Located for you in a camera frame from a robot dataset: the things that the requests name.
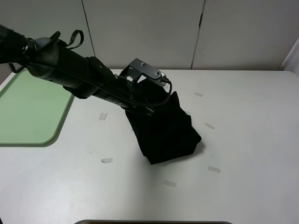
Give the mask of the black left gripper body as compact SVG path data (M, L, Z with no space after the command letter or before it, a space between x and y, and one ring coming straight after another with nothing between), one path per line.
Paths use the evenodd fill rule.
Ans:
M123 70L115 75L111 70L93 72L93 81L99 88L93 96L122 107L125 110L152 115L156 101L151 90L156 80L147 73Z

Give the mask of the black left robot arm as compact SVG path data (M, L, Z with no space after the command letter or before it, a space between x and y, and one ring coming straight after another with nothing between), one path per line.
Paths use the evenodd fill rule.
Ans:
M77 98L95 96L127 110L153 113L156 102L150 103L143 92L134 91L128 80L117 77L96 57L75 53L59 36L57 31L49 38L34 40L1 26L0 62L14 73L27 69Z

